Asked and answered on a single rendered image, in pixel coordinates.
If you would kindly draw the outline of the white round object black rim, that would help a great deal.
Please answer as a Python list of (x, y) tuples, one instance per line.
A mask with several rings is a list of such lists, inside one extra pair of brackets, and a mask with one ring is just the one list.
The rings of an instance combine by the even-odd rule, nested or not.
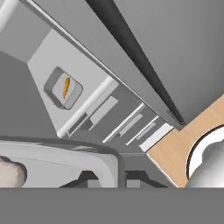
[(193, 144), (185, 171), (186, 188), (224, 188), (224, 124)]

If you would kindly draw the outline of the grey fridge door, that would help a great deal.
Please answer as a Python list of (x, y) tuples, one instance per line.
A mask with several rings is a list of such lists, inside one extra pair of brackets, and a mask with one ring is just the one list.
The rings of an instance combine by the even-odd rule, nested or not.
[[(41, 9), (176, 129), (182, 126), (86, 0)], [(114, 0), (175, 106), (190, 122), (224, 94), (224, 0)]]

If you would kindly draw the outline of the white fridge rack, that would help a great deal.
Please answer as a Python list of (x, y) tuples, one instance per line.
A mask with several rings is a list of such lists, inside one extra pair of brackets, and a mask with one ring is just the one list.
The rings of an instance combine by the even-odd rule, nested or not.
[(157, 119), (159, 115), (156, 115), (150, 122), (148, 122), (142, 129), (140, 129), (125, 145), (131, 144), (137, 137), (139, 137), (148, 127), (150, 127)]
[(163, 124), (158, 130), (156, 130), (151, 136), (149, 136), (142, 144), (140, 148), (143, 152), (146, 152), (150, 147), (156, 144), (161, 138), (169, 133), (173, 127), (168, 123)]
[(114, 82), (112, 77), (105, 79), (101, 85), (84, 101), (73, 116), (65, 123), (65, 125), (57, 132), (57, 136), (62, 138), (70, 128), (79, 120), (85, 111), (99, 98), (99, 96)]
[(143, 109), (145, 104), (141, 103), (135, 108), (102, 142), (105, 144), (111, 141), (129, 122), (131, 122)]

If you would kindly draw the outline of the grey container with shrimp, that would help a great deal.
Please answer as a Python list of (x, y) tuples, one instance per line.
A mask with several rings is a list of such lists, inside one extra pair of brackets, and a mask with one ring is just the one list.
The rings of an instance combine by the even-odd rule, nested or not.
[[(65, 78), (70, 78), (70, 86), (63, 99)], [(82, 94), (83, 86), (69, 73), (56, 67), (44, 85), (45, 93), (59, 109), (70, 110)]]

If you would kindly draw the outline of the orange shrimp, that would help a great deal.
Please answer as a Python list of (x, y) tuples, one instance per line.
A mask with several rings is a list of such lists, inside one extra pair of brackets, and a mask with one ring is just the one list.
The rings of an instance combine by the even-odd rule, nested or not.
[(69, 86), (70, 86), (70, 78), (66, 77), (64, 82), (64, 87), (63, 87), (63, 99), (66, 99)]

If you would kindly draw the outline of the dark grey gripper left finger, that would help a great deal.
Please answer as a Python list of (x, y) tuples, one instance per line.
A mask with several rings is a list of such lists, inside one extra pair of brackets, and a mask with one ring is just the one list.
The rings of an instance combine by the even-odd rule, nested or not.
[(62, 185), (61, 188), (87, 188), (89, 180), (98, 180), (97, 176), (92, 171), (82, 171), (80, 176), (65, 185)]

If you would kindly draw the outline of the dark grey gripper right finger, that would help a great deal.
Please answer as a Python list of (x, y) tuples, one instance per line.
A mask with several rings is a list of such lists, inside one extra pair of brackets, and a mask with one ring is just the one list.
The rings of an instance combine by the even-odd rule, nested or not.
[(126, 184), (128, 188), (166, 188), (166, 185), (150, 179), (146, 171), (126, 171)]

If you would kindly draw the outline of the grey open fridge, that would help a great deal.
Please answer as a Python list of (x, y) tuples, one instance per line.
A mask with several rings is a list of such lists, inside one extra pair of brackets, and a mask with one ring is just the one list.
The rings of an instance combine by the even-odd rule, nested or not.
[[(58, 108), (44, 90), (56, 67), (83, 86), (70, 110)], [(59, 138), (57, 132), (108, 77), (115, 81)], [(103, 143), (141, 103), (145, 108), (111, 141)], [(167, 123), (57, 21), (25, 0), (0, 0), (0, 115), (4, 134), (54, 136), (120, 151), (142, 151), (140, 144)], [(155, 116), (159, 118), (125, 145)]]

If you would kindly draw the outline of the pale garlic bulb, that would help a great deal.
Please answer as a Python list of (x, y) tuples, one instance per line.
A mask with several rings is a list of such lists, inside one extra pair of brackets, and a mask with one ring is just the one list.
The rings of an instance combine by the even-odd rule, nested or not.
[(20, 188), (27, 180), (27, 169), (7, 157), (0, 156), (0, 188)]

